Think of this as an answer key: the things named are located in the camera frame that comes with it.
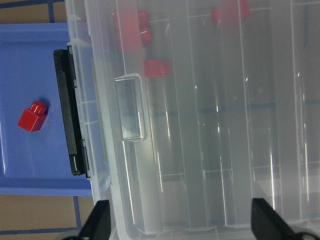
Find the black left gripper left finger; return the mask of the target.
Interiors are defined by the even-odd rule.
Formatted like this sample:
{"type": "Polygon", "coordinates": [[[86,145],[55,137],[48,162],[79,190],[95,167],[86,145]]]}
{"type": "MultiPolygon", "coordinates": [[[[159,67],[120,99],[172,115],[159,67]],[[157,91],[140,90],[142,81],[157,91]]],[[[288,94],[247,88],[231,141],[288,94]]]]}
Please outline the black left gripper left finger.
{"type": "Polygon", "coordinates": [[[108,240],[111,235],[109,200],[99,200],[78,234],[80,240],[108,240]]]}

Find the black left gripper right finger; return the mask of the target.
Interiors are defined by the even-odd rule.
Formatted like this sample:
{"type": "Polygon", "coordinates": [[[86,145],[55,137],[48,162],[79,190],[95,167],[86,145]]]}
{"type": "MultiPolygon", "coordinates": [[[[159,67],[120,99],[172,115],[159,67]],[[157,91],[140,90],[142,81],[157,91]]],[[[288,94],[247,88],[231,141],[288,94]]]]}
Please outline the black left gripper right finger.
{"type": "Polygon", "coordinates": [[[303,240],[264,198],[251,201],[251,231],[257,240],[303,240]]]}

